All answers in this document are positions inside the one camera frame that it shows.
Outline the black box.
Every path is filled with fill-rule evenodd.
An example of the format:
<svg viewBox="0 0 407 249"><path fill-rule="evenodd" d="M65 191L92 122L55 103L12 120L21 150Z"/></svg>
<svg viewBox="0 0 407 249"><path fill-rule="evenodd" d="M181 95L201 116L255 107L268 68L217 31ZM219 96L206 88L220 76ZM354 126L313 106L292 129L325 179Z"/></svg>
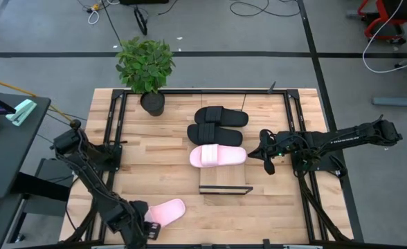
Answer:
<svg viewBox="0 0 407 249"><path fill-rule="evenodd" d="M136 4L165 4L169 3L170 0L119 0L123 5L136 5Z"/></svg>

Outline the pink slide sandal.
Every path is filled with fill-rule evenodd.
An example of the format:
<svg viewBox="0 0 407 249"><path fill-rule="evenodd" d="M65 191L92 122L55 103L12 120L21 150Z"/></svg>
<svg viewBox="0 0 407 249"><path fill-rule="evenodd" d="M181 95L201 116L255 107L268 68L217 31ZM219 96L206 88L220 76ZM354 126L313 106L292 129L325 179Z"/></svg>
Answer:
<svg viewBox="0 0 407 249"><path fill-rule="evenodd" d="M198 146L191 151L189 157L190 164L198 168L241 165L246 158L244 148L218 144Z"/></svg>
<svg viewBox="0 0 407 249"><path fill-rule="evenodd" d="M145 221L158 223L163 228L180 219L185 213L185 203L181 199L172 199L159 205L149 206Z"/></svg>

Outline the grey desk foot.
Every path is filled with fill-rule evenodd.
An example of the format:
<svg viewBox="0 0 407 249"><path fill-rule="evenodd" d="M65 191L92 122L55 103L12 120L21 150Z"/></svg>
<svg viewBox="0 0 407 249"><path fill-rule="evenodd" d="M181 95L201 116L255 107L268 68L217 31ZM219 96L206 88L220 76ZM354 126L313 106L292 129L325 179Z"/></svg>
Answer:
<svg viewBox="0 0 407 249"><path fill-rule="evenodd" d="M407 98L373 98L373 105L407 107Z"/></svg>

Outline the black slide sandal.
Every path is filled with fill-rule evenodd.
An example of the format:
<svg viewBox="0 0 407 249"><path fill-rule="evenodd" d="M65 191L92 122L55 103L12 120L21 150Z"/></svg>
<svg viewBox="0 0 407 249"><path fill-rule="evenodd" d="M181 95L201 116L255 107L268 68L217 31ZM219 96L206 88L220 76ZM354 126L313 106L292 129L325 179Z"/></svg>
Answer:
<svg viewBox="0 0 407 249"><path fill-rule="evenodd" d="M191 124L187 128L187 135L196 145L218 144L239 147L243 142L240 131L217 127L214 123Z"/></svg>
<svg viewBox="0 0 407 249"><path fill-rule="evenodd" d="M197 124L213 123L222 127L245 127L248 124L248 114L223 106L210 106L200 108L195 113L194 120Z"/></svg>

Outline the green potted plant black pot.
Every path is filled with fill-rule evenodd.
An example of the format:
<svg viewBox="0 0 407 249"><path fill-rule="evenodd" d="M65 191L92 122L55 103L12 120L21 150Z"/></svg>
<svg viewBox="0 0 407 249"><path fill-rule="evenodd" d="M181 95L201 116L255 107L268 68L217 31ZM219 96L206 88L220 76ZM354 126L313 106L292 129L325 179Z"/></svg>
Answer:
<svg viewBox="0 0 407 249"><path fill-rule="evenodd" d="M160 88L167 84L175 67L170 46L164 41L140 41L138 37L122 40L120 45L116 70L121 83L141 96L140 104L146 112L160 116L165 107Z"/></svg>

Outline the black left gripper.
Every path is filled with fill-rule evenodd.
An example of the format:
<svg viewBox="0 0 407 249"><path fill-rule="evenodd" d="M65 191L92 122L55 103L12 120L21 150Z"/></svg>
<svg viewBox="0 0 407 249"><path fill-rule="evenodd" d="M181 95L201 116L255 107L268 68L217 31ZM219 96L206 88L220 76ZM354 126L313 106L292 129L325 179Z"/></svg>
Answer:
<svg viewBox="0 0 407 249"><path fill-rule="evenodd" d="M145 248L148 240L156 240L161 225L156 222L146 222L145 214L150 210L147 202L126 201L125 210L129 220L120 231L126 248Z"/></svg>

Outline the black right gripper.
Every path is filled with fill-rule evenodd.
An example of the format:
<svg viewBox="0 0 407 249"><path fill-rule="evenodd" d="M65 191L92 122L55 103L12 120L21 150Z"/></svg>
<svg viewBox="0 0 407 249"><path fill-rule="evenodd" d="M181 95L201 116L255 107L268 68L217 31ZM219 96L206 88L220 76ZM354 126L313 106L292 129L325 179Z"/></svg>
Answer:
<svg viewBox="0 0 407 249"><path fill-rule="evenodd" d="M275 174L275 166L271 159L276 156L283 156L289 152L289 140L292 133L290 131L280 131L272 133L268 129L260 131L260 146L248 153L249 158L264 161L264 169L268 175Z"/></svg>

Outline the wooden shelf black metal frame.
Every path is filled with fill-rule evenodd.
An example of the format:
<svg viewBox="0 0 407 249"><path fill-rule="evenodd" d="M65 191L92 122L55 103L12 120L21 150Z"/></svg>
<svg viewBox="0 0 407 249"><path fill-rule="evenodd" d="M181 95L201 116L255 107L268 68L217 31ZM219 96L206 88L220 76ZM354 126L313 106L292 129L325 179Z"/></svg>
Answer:
<svg viewBox="0 0 407 249"><path fill-rule="evenodd" d="M202 95L202 107L223 106L226 109L242 111L246 99L245 94L233 95ZM253 190L246 184L245 166L228 165L203 168L200 171L200 194L246 195Z"/></svg>

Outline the dark grey computer case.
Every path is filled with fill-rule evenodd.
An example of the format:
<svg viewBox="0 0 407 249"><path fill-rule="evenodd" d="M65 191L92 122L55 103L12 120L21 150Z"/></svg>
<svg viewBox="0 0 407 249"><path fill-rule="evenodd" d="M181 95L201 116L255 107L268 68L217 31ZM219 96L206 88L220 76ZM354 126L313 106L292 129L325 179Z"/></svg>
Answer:
<svg viewBox="0 0 407 249"><path fill-rule="evenodd" d="M39 164L36 177L52 183L62 183L73 179L71 169L62 161L43 158Z"/></svg>

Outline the red and black cart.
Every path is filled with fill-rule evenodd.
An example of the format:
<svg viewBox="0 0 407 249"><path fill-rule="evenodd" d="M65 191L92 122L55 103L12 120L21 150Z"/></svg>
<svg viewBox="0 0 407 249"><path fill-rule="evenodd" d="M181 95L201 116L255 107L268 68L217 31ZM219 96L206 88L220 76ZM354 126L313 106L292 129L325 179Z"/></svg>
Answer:
<svg viewBox="0 0 407 249"><path fill-rule="evenodd" d="M376 12L364 12L370 0L362 0L357 9L361 21L367 24L364 35L370 41L372 38L388 41L390 44L405 44L403 25L407 23L407 0L375 0ZM378 29L384 25L393 28L389 35L377 35Z"/></svg>

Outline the mint green stapler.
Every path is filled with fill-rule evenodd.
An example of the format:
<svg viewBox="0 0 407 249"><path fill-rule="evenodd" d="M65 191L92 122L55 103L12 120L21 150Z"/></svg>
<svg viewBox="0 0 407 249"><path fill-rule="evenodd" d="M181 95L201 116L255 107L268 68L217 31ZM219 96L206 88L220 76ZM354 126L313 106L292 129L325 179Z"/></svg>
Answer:
<svg viewBox="0 0 407 249"><path fill-rule="evenodd" d="M6 119L11 121L13 125L19 127L24 120L31 114L34 108L37 106L32 100L26 99L15 107L14 114L6 115Z"/></svg>

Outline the dark grey side desk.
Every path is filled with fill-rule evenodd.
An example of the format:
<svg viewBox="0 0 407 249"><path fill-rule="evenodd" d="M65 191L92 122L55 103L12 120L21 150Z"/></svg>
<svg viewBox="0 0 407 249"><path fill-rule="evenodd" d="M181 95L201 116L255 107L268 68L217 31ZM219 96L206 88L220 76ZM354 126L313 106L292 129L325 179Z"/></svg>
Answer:
<svg viewBox="0 0 407 249"><path fill-rule="evenodd" d="M0 198L10 193L51 103L49 98L29 99L37 106L20 126L0 115Z"/></svg>

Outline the black aluminium table frame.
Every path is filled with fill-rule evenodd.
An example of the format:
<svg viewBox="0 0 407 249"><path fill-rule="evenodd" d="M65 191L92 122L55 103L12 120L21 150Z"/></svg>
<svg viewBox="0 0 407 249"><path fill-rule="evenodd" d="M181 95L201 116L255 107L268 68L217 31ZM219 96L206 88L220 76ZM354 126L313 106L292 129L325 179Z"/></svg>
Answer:
<svg viewBox="0 0 407 249"><path fill-rule="evenodd" d="M186 213L163 228L157 244L273 244L309 241L302 198L290 157L274 160L275 174L268 175L260 160L245 163L246 195L200 194L200 170L189 162L194 145L186 130L202 108L202 95L208 93L168 93L165 110L153 117L140 105L137 95L126 102L112 100L111 89L96 89L86 124L91 142L114 139L120 132L123 155L114 178L114 191L124 199L158 205L181 199ZM302 114L308 130L326 129L318 94L314 89L299 90L299 100L289 107L281 95L245 94L243 111L249 116L242 128L243 147L255 149L262 129L287 130L287 114Z"/></svg>

